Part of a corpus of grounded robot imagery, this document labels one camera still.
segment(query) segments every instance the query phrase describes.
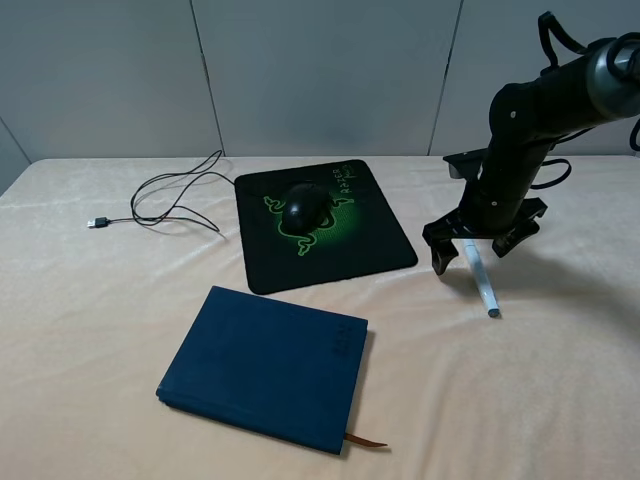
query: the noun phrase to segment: wall seam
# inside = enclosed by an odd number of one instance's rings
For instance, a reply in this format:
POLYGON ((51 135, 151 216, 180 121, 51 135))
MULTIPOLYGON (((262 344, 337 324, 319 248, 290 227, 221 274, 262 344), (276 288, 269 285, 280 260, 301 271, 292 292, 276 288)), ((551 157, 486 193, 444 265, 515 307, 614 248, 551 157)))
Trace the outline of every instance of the wall seam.
POLYGON ((18 139, 16 138, 16 136, 13 134, 13 132, 11 131, 11 129, 9 128, 9 125, 7 125, 7 123, 4 121, 4 119, 2 117, 0 117, 0 123, 2 124, 2 126, 4 126, 4 128, 7 130, 7 132, 9 133, 9 136, 11 137, 11 139, 15 142, 15 144, 18 146, 18 148, 20 149, 20 151, 22 152, 22 155, 24 155, 24 158, 27 160, 27 162, 29 162, 29 165, 32 165, 33 162, 31 161, 31 159, 29 158, 29 155, 27 155, 27 152, 24 151, 24 148, 22 148, 22 145, 20 145, 20 142, 18 142, 18 139))
POLYGON ((193 18, 193 26, 196 30, 196 37, 198 37, 198 48, 200 49, 200 59, 202 60, 202 68, 204 70, 204 76, 207 81, 207 89, 209 90, 209 99, 211 100, 211 107, 213 108, 213 116, 216 120, 216 127, 218 129, 218 138, 220 139, 220 148, 222 149, 222 156, 226 157, 227 153, 224 148, 224 141, 222 140, 222 131, 220 130, 220 120, 218 119, 218 111, 216 110, 216 103, 213 100, 213 90, 211 88, 211 78, 209 77, 209 68, 207 67, 207 58, 204 55, 202 49, 202 39, 200 38, 200 29, 198 28, 198 20, 196 18, 196 12, 193 7, 193 0, 189 0, 189 7, 191 8, 191 16, 193 18))
POLYGON ((442 106, 442 99, 444 98, 444 90, 447 84, 447 76, 449 75, 449 65, 451 64, 453 48, 455 46, 456 37, 458 35, 458 26, 460 25, 460 17, 462 15, 463 6, 464 6, 464 0, 460 0, 460 5, 458 6, 458 15, 456 16, 456 23, 453 27, 453 35, 451 36, 451 46, 449 47, 449 56, 447 57, 447 66, 445 67, 444 75, 442 76, 442 87, 440 88, 440 97, 438 98, 438 106, 436 107, 436 117, 433 120, 433 128, 431 129, 431 137, 429 138, 429 147, 427 148, 427 156, 431 155, 431 146, 433 145, 433 139, 436 135, 438 118, 440 117, 440 107, 442 106))

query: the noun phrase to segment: wall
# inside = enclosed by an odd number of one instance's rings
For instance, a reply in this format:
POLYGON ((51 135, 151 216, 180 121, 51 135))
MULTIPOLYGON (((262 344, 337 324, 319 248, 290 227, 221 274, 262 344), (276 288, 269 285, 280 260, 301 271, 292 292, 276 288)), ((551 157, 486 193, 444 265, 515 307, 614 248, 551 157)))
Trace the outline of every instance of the wall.
POLYGON ((227 155, 424 155, 458 7, 194 0, 227 155))
POLYGON ((24 156, 4 121, 0 118, 0 195, 28 166, 29 160, 24 156))
POLYGON ((0 112, 31 160, 219 148, 188 0, 0 1, 0 112))
MULTIPOLYGON (((565 30, 582 44, 640 30, 637 0, 465 0, 452 52, 431 154, 484 148, 491 137, 489 106, 509 82, 537 78, 549 61, 538 38, 537 18, 552 10, 565 30)), ((563 62, 575 56, 554 43, 563 62)), ((558 146, 558 154, 631 153, 634 120, 624 120, 558 146)))
MULTIPOLYGON (((547 64, 540 13, 552 8, 585 43, 638 30, 640 17, 635 0, 193 0, 193 7, 0 0, 0 112, 30 160, 204 156, 222 143, 227 155, 480 148, 493 95, 547 64)), ((629 153, 632 125, 600 127, 557 152, 629 153)))

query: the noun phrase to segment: black mouse pad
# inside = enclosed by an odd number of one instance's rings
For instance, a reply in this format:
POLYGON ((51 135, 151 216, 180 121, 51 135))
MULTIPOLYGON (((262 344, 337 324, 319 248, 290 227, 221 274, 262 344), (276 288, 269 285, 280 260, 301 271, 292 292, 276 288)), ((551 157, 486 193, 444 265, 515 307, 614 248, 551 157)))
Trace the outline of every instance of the black mouse pad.
POLYGON ((386 272, 418 261, 362 160, 242 175, 235 184, 247 280, 254 293, 386 272), (326 187, 332 206, 316 230, 294 236, 282 231, 281 219, 285 194, 298 182, 326 187))

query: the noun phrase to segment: table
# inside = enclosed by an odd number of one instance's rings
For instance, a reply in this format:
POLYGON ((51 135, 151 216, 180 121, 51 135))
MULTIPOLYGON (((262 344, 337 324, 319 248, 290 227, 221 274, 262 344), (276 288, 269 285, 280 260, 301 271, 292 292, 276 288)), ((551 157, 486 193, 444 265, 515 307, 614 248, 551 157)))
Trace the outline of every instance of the table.
MULTIPOLYGON (((230 177, 336 158, 231 158, 230 177)), ((480 247, 490 319, 464 257, 437 277, 421 238, 461 181, 436 157, 365 158, 416 267, 273 295, 364 317, 370 339, 340 457, 176 411, 155 397, 212 285, 247 292, 233 190, 185 203, 223 236, 129 216, 147 178, 198 159, 33 164, 0 199, 0 466, 25 479, 640 478, 640 162, 576 157, 540 192, 541 232, 504 259, 480 247)), ((550 167, 542 180, 561 171, 550 167)), ((158 212, 178 190, 149 197, 158 212)))

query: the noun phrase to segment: bookmark ribbon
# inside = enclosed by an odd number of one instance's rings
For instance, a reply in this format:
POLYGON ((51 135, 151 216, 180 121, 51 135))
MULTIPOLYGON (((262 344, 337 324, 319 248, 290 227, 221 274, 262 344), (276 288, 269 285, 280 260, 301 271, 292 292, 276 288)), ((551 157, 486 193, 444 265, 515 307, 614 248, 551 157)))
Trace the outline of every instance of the bookmark ribbon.
POLYGON ((379 448, 379 447, 387 446, 386 443, 372 442, 371 440, 367 440, 366 438, 356 437, 355 435, 351 435, 350 433, 345 433, 344 439, 349 440, 351 443, 355 443, 356 445, 360 445, 362 447, 379 448))

